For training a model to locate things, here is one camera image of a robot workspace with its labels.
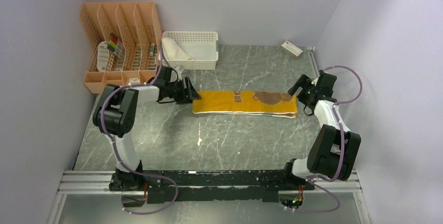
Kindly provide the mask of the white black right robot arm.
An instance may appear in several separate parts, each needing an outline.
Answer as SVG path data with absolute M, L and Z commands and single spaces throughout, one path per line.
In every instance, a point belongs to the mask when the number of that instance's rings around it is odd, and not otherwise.
M 303 180 L 322 178 L 332 182 L 346 181 L 353 169 L 361 144 L 361 136 L 343 122 L 338 102 L 333 97 L 337 77 L 324 71 L 312 79 L 302 74 L 288 90 L 289 95 L 311 110 L 320 124 L 320 131 L 305 159 L 287 162 L 282 184 L 295 189 Z

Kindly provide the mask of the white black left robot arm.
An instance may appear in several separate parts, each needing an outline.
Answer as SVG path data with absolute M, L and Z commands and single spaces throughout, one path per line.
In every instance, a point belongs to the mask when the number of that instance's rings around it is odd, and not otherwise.
M 138 104 L 187 104 L 199 99 L 201 96 L 189 77 L 182 77 L 177 69 L 165 66 L 159 67 L 147 82 L 105 86 L 92 121 L 109 141 L 116 159 L 109 185 L 111 191 L 136 191 L 146 185 L 143 165 L 131 135 Z

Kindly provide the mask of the white towel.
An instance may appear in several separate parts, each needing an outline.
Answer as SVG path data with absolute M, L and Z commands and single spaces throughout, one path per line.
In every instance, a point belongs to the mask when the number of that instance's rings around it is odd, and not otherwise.
M 162 38 L 162 47 L 167 60 L 172 61 L 189 61 L 194 60 L 191 56 L 181 49 L 176 41 L 172 38 Z

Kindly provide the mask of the white plastic basket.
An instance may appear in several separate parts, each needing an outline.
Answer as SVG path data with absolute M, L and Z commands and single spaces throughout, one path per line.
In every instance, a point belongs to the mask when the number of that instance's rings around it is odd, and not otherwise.
M 215 31 L 164 31 L 162 38 L 172 38 L 186 54 L 194 58 L 189 61 L 167 60 L 172 67 L 183 66 L 186 70 L 214 70 L 218 61 L 218 33 Z

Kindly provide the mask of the brown and yellow towel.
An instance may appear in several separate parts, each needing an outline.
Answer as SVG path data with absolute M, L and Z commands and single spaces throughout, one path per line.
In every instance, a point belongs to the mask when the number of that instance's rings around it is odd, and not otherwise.
M 244 114 L 295 118 L 296 98 L 281 92 L 264 91 L 200 91 L 194 100 L 195 114 Z

